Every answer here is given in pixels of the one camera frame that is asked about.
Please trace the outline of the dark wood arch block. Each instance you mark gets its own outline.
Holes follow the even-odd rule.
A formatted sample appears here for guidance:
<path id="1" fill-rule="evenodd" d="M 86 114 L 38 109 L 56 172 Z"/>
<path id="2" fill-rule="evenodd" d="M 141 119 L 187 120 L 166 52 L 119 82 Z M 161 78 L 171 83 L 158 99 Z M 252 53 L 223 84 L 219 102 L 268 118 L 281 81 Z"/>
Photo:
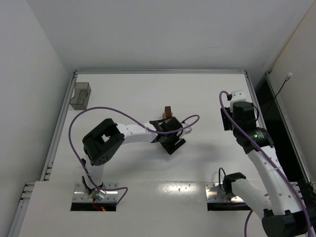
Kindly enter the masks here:
<path id="1" fill-rule="evenodd" d="M 170 106 L 165 106 L 164 108 L 164 113 L 165 113 L 165 118 L 166 119 L 169 119 L 172 117 L 172 110 L 171 110 L 171 107 Z"/>

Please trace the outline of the grey plastic block box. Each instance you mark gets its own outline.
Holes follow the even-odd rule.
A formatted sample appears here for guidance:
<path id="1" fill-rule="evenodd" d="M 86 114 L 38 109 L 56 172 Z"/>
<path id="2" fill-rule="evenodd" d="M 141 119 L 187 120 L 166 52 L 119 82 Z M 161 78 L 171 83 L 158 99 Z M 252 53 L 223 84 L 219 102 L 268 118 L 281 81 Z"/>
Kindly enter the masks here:
<path id="1" fill-rule="evenodd" d="M 91 87 L 88 82 L 76 82 L 74 94 L 70 99 L 70 106 L 74 110 L 86 110 L 91 95 Z"/>

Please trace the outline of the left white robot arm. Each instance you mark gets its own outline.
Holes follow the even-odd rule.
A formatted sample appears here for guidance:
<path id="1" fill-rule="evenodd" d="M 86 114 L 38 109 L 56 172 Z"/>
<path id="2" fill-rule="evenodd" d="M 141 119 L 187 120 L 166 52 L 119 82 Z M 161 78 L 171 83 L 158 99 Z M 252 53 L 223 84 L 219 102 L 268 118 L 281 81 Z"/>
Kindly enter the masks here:
<path id="1" fill-rule="evenodd" d="M 185 135 L 192 129 L 186 128 L 172 134 L 166 132 L 178 130 L 187 126 L 177 118 L 153 120 L 143 124 L 115 123 L 107 118 L 84 136 L 83 150 L 89 163 L 85 165 L 96 186 L 104 187 L 102 176 L 104 165 L 110 161 L 120 146 L 130 143 L 147 142 L 160 143 L 168 154 L 173 154 L 185 144 Z"/>

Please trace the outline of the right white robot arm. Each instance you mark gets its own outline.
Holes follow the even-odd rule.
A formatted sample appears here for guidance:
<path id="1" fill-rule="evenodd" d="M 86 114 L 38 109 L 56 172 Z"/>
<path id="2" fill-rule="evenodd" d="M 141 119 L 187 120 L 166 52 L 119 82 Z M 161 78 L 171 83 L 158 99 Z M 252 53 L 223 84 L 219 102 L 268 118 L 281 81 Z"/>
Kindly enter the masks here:
<path id="1" fill-rule="evenodd" d="M 228 196 L 238 196 L 261 220 L 269 237 L 312 236 L 315 208 L 306 208 L 281 167 L 267 130 L 256 124 L 254 105 L 242 100 L 221 108 L 224 129 L 231 130 L 257 169 L 267 196 L 252 186 L 242 173 L 228 174 L 222 182 Z"/>

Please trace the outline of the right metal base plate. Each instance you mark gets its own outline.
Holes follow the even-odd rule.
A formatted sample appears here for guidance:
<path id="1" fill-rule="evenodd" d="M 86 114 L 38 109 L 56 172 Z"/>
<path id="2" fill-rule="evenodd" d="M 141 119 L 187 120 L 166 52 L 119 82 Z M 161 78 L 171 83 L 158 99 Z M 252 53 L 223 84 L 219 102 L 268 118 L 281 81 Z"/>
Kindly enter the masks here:
<path id="1" fill-rule="evenodd" d="M 222 183 L 208 182 L 205 183 L 206 199 L 208 203 L 244 203 L 243 199 L 238 196 L 227 195 L 221 187 Z"/>

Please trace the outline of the metal base plate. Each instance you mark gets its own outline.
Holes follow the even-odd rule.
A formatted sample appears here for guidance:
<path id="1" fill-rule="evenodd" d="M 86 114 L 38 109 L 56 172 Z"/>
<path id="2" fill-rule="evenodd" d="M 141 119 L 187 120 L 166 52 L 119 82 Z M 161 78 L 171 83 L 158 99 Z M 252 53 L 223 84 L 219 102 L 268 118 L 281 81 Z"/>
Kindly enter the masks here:
<path id="1" fill-rule="evenodd" d="M 206 199 L 208 203 L 244 203 L 243 199 L 238 196 L 227 195 L 221 187 L 222 183 L 208 182 L 205 183 Z"/>
<path id="2" fill-rule="evenodd" d="M 73 203 L 116 203 L 118 201 L 118 191 L 97 191 L 96 189 L 88 193 L 83 183 L 76 183 L 72 201 Z"/>

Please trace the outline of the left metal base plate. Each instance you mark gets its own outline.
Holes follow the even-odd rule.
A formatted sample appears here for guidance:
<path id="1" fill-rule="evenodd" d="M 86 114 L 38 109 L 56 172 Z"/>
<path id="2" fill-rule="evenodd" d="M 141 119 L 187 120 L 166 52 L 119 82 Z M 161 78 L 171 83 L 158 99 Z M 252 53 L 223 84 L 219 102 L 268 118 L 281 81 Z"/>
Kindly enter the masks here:
<path id="1" fill-rule="evenodd" d="M 88 193 L 83 183 L 76 183 L 72 201 L 73 203 L 116 203 L 118 201 L 118 191 L 97 191 L 96 189 Z"/>

